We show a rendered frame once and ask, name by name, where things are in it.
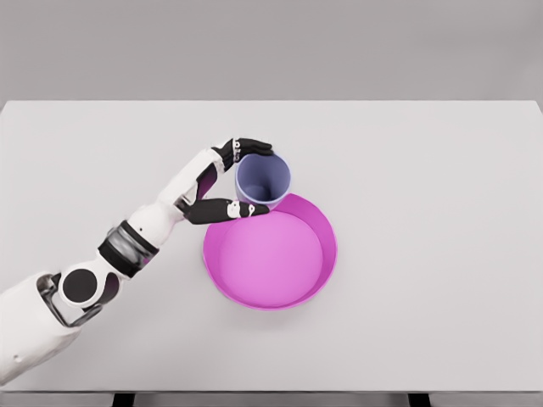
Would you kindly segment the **purple cup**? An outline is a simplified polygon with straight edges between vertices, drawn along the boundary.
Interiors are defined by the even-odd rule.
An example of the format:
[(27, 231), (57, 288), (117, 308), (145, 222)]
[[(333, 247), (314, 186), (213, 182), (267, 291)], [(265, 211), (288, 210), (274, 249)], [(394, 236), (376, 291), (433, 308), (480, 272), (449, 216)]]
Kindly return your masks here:
[(239, 201), (275, 209), (289, 193), (291, 171), (281, 156), (249, 154), (238, 163), (234, 179)]

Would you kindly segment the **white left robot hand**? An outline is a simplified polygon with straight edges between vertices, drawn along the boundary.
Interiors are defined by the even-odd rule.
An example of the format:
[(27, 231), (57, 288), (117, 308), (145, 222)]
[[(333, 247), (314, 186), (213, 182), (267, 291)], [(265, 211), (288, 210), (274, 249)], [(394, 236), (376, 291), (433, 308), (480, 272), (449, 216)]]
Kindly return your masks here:
[(200, 151), (160, 192), (159, 201), (174, 206), (193, 225), (268, 214), (270, 209), (264, 204), (204, 197), (219, 176), (251, 154), (270, 157), (273, 154), (272, 145), (249, 138), (231, 138), (223, 144)]

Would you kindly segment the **pink plate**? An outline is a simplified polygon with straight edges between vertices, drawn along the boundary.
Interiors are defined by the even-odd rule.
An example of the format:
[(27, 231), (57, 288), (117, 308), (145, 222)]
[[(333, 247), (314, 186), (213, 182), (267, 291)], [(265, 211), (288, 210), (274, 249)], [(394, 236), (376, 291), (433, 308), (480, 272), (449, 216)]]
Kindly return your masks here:
[(209, 226), (203, 241), (216, 288), (251, 309), (289, 309), (311, 300), (330, 280), (337, 258), (332, 223), (293, 193), (268, 215)]

